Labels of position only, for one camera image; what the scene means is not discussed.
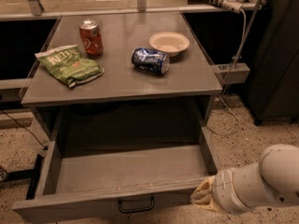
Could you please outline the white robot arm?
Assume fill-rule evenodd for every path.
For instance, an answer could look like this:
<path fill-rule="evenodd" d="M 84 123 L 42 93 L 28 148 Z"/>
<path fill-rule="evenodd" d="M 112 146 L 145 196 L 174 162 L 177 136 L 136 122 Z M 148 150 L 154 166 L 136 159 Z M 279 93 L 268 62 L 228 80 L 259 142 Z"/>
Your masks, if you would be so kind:
<path fill-rule="evenodd" d="M 254 163 L 218 171 L 196 188 L 191 202 L 207 211 L 236 216 L 260 206 L 298 205 L 299 147 L 276 144 Z"/>

